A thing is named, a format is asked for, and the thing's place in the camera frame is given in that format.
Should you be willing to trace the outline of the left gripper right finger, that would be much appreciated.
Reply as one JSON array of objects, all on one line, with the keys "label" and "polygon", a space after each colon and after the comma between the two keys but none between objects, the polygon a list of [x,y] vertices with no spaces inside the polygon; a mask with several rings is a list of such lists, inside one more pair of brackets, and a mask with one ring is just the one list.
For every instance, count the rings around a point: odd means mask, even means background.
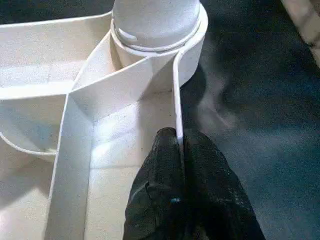
[{"label": "left gripper right finger", "polygon": [[185,130],[184,163],[189,202],[208,239],[265,239],[238,176],[209,137]]}]

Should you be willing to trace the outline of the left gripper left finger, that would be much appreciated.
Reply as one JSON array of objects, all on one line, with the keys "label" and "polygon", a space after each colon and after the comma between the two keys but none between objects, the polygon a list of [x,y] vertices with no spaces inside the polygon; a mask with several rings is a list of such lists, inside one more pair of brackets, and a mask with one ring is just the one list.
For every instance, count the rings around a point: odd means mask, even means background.
[{"label": "left gripper left finger", "polygon": [[160,129],[132,183],[123,239],[182,240],[186,228],[184,172],[176,130]]}]

